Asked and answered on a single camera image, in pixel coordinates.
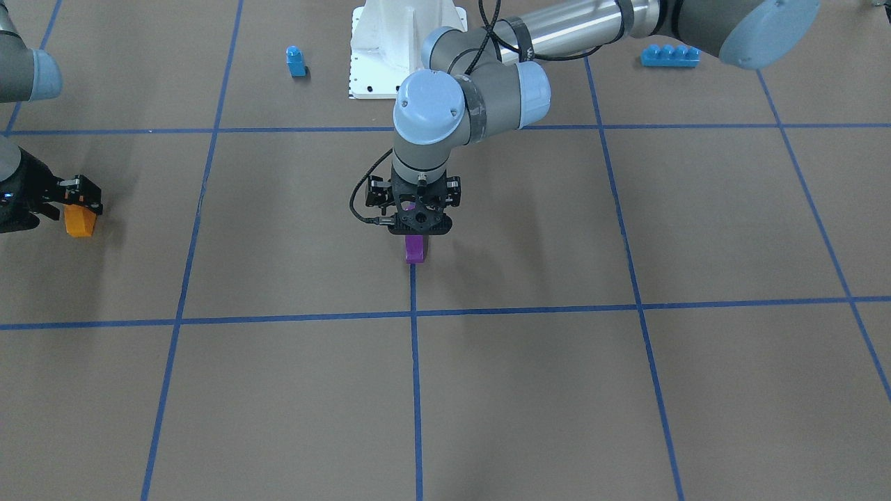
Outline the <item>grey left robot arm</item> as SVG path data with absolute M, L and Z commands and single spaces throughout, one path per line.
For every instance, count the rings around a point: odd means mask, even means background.
M 498 10 L 474 31 L 451 26 L 427 35 L 421 67 L 397 87 L 392 175 L 368 171 L 365 205 L 407 199 L 415 212 L 458 206 L 446 175 L 450 152 L 531 125 L 551 105 L 543 61 L 572 61 L 625 38 L 662 35 L 746 70 L 770 66 L 795 47 L 818 1 L 567 1 L 521 16 Z

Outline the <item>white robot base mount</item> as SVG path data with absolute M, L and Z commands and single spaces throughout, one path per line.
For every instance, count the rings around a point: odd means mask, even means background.
M 421 47 L 440 26 L 465 31 L 467 14 L 452 1 L 366 1 L 352 12 L 348 95 L 393 99 L 421 63 Z

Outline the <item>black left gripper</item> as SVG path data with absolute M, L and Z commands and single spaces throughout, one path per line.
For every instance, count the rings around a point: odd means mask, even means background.
M 366 205 L 387 208 L 391 205 L 412 202 L 418 208 L 441 212 L 446 207 L 457 207 L 462 199 L 461 181 L 458 175 L 443 174 L 437 180 L 421 184 L 404 180 L 392 168 L 388 180 L 371 175 L 366 183 Z

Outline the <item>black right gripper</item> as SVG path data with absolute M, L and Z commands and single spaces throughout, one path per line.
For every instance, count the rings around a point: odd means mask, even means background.
M 72 180 L 63 180 L 44 162 L 21 149 L 18 168 L 1 184 L 1 232 L 36 228 L 40 224 L 39 214 L 58 221 L 61 213 L 52 203 L 60 200 L 57 195 L 61 190 L 61 203 L 102 215 L 102 190 L 88 177 L 75 175 Z

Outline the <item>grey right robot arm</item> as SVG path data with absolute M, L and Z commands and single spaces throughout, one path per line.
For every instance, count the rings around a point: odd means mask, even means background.
M 47 51 L 26 45 L 6 4 L 1 3 L 1 101 L 48 100 L 62 89 L 57 61 Z M 36 228 L 43 215 L 51 220 L 63 218 L 71 237 L 92 237 L 102 212 L 102 190 L 88 177 L 57 177 L 12 140 L 1 139 L 1 232 Z

